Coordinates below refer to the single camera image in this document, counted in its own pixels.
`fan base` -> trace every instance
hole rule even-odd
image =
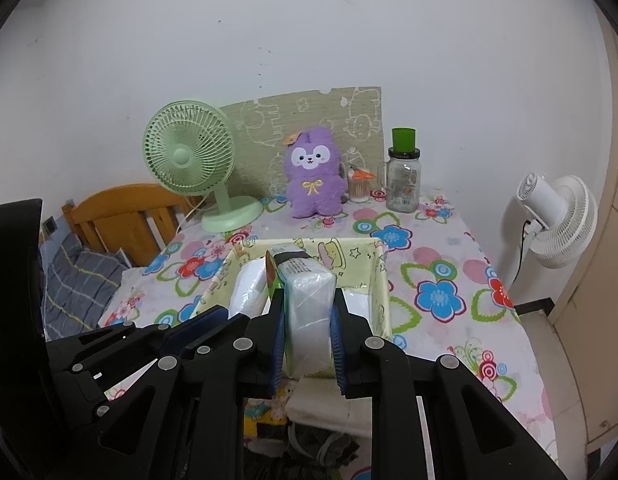
[[[252,196],[233,196],[231,209],[225,213],[215,206],[202,215],[200,225],[210,233],[225,233],[250,224],[262,214],[263,205]]]

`wooden bed frame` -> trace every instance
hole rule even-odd
[[[160,246],[146,218],[153,218],[167,245],[178,228],[175,208],[186,215],[193,206],[158,184],[129,184],[100,191],[78,206],[65,204],[62,211],[71,230],[94,251],[115,253],[122,248],[135,265],[147,266]]]

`plush toy eye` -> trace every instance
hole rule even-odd
[[[324,164],[325,162],[328,162],[328,160],[330,159],[331,152],[326,146],[321,144],[314,148],[313,156],[319,159],[321,164]]]
[[[291,163],[294,166],[300,166],[306,155],[307,155],[307,152],[304,148],[300,148],[300,147],[295,148],[291,152]]]

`white fan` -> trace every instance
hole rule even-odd
[[[548,184],[543,176],[529,173],[516,198],[535,218],[525,224],[520,266],[528,251],[548,269],[564,267],[585,251],[598,224],[598,204],[582,179],[568,175]],[[517,276],[510,276],[505,286]]]

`stuffed animal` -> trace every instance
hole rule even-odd
[[[328,128],[305,130],[289,145],[284,172],[289,178],[286,197],[291,202],[294,218],[342,213],[341,197],[346,181],[339,175],[339,165],[340,150]]]

